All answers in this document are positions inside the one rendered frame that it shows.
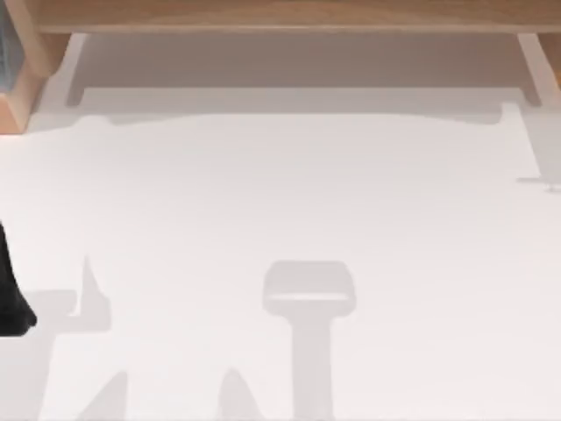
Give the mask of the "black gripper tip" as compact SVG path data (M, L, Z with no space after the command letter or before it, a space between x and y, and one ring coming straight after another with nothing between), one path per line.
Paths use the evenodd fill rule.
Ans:
M0 337L21 337L37 323L35 312L18 286L0 222Z

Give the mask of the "pale wooden drawer front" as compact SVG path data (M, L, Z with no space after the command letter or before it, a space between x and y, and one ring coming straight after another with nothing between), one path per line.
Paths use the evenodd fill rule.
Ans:
M561 33L561 0L43 0L46 33Z

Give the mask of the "wooden cupboard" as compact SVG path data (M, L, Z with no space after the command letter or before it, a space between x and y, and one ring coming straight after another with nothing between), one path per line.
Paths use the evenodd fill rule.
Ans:
M21 134L71 36L40 29L46 0L0 0L0 135Z

